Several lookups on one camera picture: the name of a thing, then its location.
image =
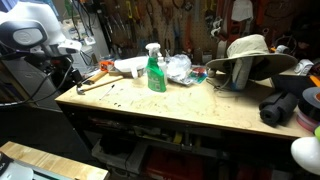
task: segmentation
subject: screwdriver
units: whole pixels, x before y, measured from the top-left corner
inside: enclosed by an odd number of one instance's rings
[[[111,88],[99,99],[101,100],[102,98],[104,98],[107,94],[109,94],[109,92],[114,88],[114,85],[111,86]]]

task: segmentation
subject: hammer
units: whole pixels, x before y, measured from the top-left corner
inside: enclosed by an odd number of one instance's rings
[[[100,86],[104,86],[106,84],[118,81],[120,79],[123,79],[123,76],[117,76],[117,77],[115,77],[113,79],[109,79],[109,80],[107,80],[105,82],[102,82],[102,83],[99,83],[99,84],[94,84],[94,85],[91,85],[91,86],[85,87],[85,88],[77,87],[77,93],[79,95],[83,95],[85,91],[89,91],[91,89],[94,89],[94,88],[97,88],[97,87],[100,87]]]

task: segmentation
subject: workshop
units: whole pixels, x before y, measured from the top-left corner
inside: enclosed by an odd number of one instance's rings
[[[0,0],[0,180],[320,180],[319,9]]]

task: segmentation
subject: green spray bottle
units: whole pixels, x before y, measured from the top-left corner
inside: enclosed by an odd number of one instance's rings
[[[146,46],[149,51],[149,59],[146,67],[148,75],[148,87],[156,92],[165,92],[167,90],[164,74],[158,66],[158,56],[162,56],[160,53],[160,44],[149,43]]]

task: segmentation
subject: black cable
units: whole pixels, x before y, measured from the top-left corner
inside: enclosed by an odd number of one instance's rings
[[[77,5],[76,5],[76,3],[74,2],[74,0],[72,0],[72,3],[74,4],[74,6],[76,7],[76,9],[77,9],[77,11],[78,11],[78,13],[79,13],[79,16],[80,16],[81,22],[82,22],[82,24],[83,24],[84,31],[86,32],[86,35],[89,36],[88,31],[87,31],[87,28],[88,28],[88,27],[86,27],[86,24],[85,24],[85,22],[84,22],[83,19],[82,19],[82,14],[81,14],[80,5],[79,5],[80,2],[79,2],[78,0],[76,0],[76,1],[77,1]]]
[[[29,103],[29,101],[39,92],[41,87],[43,86],[44,82],[52,75],[53,73],[49,73],[43,78],[41,83],[38,85],[37,89],[29,96],[28,99],[23,100],[23,101],[17,101],[17,102],[11,102],[11,103],[5,103],[5,104],[0,104],[0,108],[2,107],[12,107],[12,106],[17,106],[17,105],[23,105]]]
[[[74,22],[74,16],[73,16],[73,12],[74,12],[74,9],[73,9],[73,6],[74,6],[74,2],[72,0],[72,6],[71,6],[71,20],[72,20],[72,23],[73,23],[73,27],[74,29],[77,31],[77,34],[78,34],[78,41],[80,41],[80,33],[79,33],[79,30]]]
[[[56,90],[54,90],[54,91],[53,91],[51,94],[49,94],[48,96],[45,96],[45,97],[43,97],[43,98],[40,98],[40,99],[37,99],[37,100],[34,100],[34,101],[30,101],[30,103],[36,103],[36,102],[42,101],[42,100],[44,100],[44,99],[46,99],[46,98],[54,95],[56,92],[58,92],[58,90],[62,87],[62,85],[63,85],[64,82],[66,81],[67,76],[69,75],[70,70],[72,69],[72,61],[71,61],[68,57],[66,57],[66,59],[70,62],[70,65],[69,65],[69,67],[68,67],[68,70],[67,70],[66,73],[64,74],[64,77],[63,77],[61,83],[60,83],[59,86],[56,88]]]
[[[85,56],[87,56],[88,58],[90,58],[92,60],[92,57],[90,57],[88,54],[86,54],[85,52],[83,52],[82,50],[80,51],[81,53],[83,53]]]
[[[90,30],[91,35],[93,35],[93,31],[92,31],[92,27],[91,27],[91,17],[90,17],[90,15],[89,15],[87,9],[84,7],[84,5],[83,5],[82,3],[80,3],[79,0],[77,0],[77,1],[78,1],[78,3],[80,4],[81,8],[84,10],[84,12],[87,14],[87,17],[88,17],[88,23],[89,23],[89,25],[87,25],[87,23],[85,23],[84,21],[83,21],[83,23],[88,27],[88,29]]]
[[[92,59],[90,59],[90,63],[88,64],[87,60],[85,59],[85,57],[83,57],[83,52],[80,51],[80,56],[82,58],[82,60],[84,61],[84,63],[87,65],[87,66],[90,66],[92,64]]]

